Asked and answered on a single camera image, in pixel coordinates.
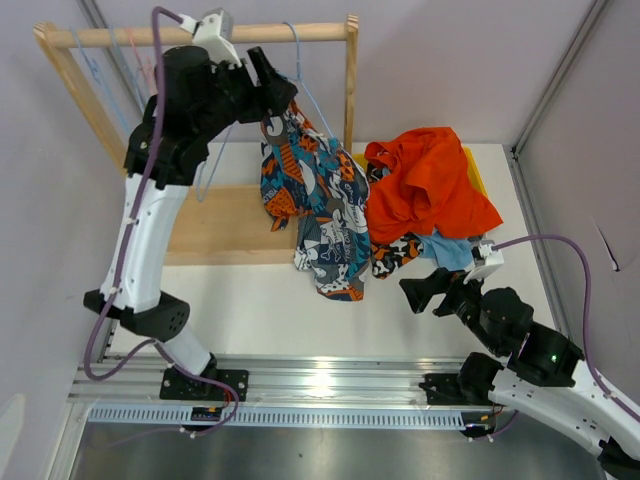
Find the orange black camouflage shorts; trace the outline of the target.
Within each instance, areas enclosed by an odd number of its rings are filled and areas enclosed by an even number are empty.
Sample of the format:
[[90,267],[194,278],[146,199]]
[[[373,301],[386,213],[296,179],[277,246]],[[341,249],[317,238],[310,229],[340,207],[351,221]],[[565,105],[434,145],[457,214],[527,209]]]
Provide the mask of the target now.
[[394,242],[386,244],[373,239],[372,229],[369,229],[369,235],[372,275],[376,279],[388,278],[424,252],[422,241],[413,233],[406,233]]

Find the bright orange shorts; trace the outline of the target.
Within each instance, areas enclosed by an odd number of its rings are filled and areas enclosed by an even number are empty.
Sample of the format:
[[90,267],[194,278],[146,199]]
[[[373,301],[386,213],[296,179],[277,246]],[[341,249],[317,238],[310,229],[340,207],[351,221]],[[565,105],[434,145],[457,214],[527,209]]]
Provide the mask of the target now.
[[417,128],[391,141],[371,142],[364,157],[388,171],[370,185],[365,208],[375,243],[434,231],[463,239],[503,224],[496,207],[472,185],[467,156],[450,127]]

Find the blue orange patterned shorts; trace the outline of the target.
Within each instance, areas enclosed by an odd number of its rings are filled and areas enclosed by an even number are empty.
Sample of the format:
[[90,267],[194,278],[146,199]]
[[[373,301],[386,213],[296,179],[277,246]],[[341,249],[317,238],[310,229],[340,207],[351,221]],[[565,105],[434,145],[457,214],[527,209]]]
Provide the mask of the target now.
[[318,294],[361,301],[371,253],[364,171],[294,102],[260,128],[260,194],[271,230],[283,230],[295,218],[294,267],[312,274]]

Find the light blue shorts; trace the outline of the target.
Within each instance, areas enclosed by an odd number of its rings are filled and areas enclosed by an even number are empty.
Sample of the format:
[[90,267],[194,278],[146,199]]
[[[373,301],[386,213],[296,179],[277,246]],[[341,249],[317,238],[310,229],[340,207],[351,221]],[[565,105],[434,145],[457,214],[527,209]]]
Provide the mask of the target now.
[[437,230],[431,235],[418,235],[422,245],[422,258],[434,260],[449,271],[465,270],[473,263],[471,244],[467,239],[442,236]]

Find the blue wire hanger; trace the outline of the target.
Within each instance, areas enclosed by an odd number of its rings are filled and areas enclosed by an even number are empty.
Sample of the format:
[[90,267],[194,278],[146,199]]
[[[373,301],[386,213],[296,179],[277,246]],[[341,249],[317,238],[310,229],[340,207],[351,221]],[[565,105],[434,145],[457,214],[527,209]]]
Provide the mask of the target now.
[[128,89],[131,91],[139,110],[143,111],[145,107],[145,102],[144,102],[144,97],[139,88],[137,77],[132,72],[130,65],[121,49],[121,46],[116,41],[114,29],[111,26],[109,26],[108,31],[110,34],[113,49],[115,51],[115,56],[119,61],[119,68],[123,71],[123,75],[127,79]]
[[131,132],[131,129],[129,128],[129,123],[124,115],[124,112],[120,109],[118,102],[116,101],[113,92],[102,72],[102,70],[100,69],[99,64],[97,63],[97,61],[93,58],[90,57],[86,51],[85,48],[83,47],[82,43],[80,42],[79,36],[77,34],[77,31],[73,28],[70,29],[70,32],[73,36],[73,39],[75,41],[76,44],[76,48],[79,50],[87,68],[90,71],[91,77],[94,81],[94,83],[96,84],[96,86],[99,88],[99,90],[102,92],[104,99],[107,101],[109,107],[111,108],[112,112],[116,115],[116,118],[120,124],[120,126],[122,127],[122,130],[124,133],[128,134]]
[[206,200],[210,187],[213,183],[215,173],[218,169],[218,166],[220,164],[226,145],[229,141],[229,138],[231,136],[231,133],[233,132],[234,127],[235,125],[232,124],[227,129],[224,135],[223,141],[220,144],[220,148],[217,152],[215,160],[213,161],[213,164],[209,165],[209,161],[206,160],[203,166],[200,168],[200,171],[198,173],[196,183],[195,183],[196,200],[199,203],[203,203]]
[[292,80],[297,82],[303,89],[305,95],[307,96],[307,98],[309,99],[309,101],[311,102],[314,110],[316,111],[321,123],[324,126],[324,129],[326,131],[326,133],[328,134],[328,136],[330,138],[336,139],[336,136],[334,135],[333,130],[331,129],[329,122],[327,121],[325,115],[323,114],[318,102],[316,101],[314,95],[312,94],[311,90],[309,89],[309,86],[305,80],[304,77],[304,73],[303,73],[303,68],[302,68],[302,55],[301,55],[301,40],[300,40],[300,36],[298,34],[298,31],[296,29],[296,27],[288,22],[288,21],[284,21],[283,25],[285,25],[290,32],[293,34],[294,37],[294,43],[295,43],[295,52],[296,52],[296,59],[295,59],[295,75],[294,76],[287,76],[285,75],[284,78],[287,80]]

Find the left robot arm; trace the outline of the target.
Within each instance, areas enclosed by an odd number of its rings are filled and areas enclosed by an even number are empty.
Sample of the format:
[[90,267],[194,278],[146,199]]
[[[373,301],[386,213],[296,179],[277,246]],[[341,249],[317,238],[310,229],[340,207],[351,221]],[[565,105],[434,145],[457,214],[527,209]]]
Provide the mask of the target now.
[[208,145],[227,127],[285,112],[297,88],[259,46],[234,66],[198,46],[165,51],[155,69],[158,92],[129,137],[125,206],[118,244],[103,284],[83,305],[99,323],[115,319],[171,362],[164,399],[224,400],[230,388],[217,360],[188,325],[187,302],[161,289],[161,274],[178,213]]

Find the pink wire hanger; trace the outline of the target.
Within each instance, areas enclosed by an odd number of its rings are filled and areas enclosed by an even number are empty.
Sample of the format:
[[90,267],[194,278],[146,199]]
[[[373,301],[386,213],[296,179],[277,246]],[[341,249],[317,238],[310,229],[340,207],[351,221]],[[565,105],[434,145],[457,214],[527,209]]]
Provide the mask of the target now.
[[130,28],[126,28],[125,32],[128,37],[130,47],[133,50],[133,54],[136,59],[136,62],[138,64],[138,69],[140,71],[140,74],[142,75],[142,79],[147,88],[148,95],[149,96],[155,95],[157,93],[157,87],[156,87],[156,81],[154,78],[153,65],[151,63],[151,59],[148,55],[140,53],[136,45],[136,42],[133,38],[132,30]]

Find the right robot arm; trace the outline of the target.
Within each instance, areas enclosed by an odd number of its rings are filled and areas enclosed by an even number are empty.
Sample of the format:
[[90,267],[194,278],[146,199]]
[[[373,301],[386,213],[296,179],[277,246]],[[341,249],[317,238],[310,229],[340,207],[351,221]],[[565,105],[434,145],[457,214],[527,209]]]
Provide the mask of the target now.
[[399,285],[415,314],[441,296],[434,315],[457,317],[486,349],[469,354],[453,387],[425,379],[420,386],[428,399],[516,410],[573,440],[611,477],[638,478],[638,424],[600,390],[582,350],[535,322],[533,307],[514,289],[484,291],[482,281],[445,268]]

